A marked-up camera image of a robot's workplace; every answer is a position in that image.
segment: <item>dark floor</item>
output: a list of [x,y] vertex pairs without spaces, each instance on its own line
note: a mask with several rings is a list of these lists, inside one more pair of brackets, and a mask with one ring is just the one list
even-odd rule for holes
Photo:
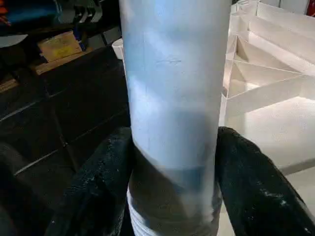
[[23,85],[0,93],[0,161],[55,209],[98,144],[129,126],[123,63],[107,47],[40,76],[19,73]]

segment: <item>black fabric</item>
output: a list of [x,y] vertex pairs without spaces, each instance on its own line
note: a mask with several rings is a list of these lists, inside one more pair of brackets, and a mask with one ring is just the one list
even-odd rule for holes
[[45,236],[118,236],[133,162],[131,131],[121,128],[76,174]]
[[301,197],[249,140],[220,128],[216,176],[236,236],[315,235]]

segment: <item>white honeycomb grid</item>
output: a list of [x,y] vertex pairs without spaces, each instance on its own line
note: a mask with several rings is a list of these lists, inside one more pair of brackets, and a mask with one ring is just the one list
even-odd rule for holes
[[315,18],[257,1],[231,15],[220,125],[284,174],[315,166]]

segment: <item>pipe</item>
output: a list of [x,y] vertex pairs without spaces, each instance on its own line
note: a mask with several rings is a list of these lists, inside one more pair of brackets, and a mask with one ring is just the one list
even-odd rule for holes
[[120,0],[136,236],[215,235],[214,156],[230,0]]

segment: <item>yellow label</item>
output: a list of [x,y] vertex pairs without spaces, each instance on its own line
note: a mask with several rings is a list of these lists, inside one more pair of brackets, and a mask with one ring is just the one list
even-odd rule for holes
[[71,46],[65,46],[62,48],[54,49],[53,51],[54,57],[57,57],[57,58],[64,58],[74,53],[75,52],[73,51],[73,48]]

